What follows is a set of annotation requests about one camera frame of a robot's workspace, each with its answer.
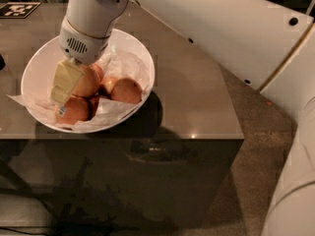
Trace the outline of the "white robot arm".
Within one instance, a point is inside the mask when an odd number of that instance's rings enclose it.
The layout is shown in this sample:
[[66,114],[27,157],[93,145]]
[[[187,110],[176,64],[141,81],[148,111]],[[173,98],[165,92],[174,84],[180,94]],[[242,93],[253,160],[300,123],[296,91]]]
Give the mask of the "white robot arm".
[[315,236],[315,22],[266,0],[69,0],[63,53],[97,61],[134,2],[285,110],[295,138],[262,236]]

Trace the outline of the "white gripper with vents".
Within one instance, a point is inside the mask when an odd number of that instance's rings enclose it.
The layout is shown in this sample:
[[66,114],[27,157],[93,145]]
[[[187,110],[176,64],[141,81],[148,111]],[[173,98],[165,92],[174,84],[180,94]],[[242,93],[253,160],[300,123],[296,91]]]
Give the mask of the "white gripper with vents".
[[83,76],[80,63],[90,65],[105,52],[110,39],[110,21],[64,18],[59,34],[61,50],[67,58],[59,61],[52,83],[50,99],[64,105]]

